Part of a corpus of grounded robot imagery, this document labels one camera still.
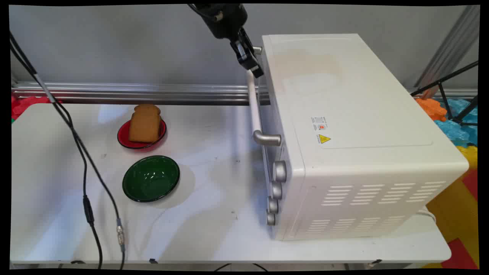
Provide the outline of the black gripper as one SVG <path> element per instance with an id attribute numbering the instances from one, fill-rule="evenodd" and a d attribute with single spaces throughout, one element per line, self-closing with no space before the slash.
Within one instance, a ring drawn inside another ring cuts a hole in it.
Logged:
<path id="1" fill-rule="evenodd" d="M 230 45 L 238 63 L 245 70 L 251 71 L 256 79 L 264 75 L 255 48 L 243 28 L 248 19 L 243 4 L 195 4 L 194 11 L 201 16 L 215 38 L 238 39 L 230 42 Z"/>

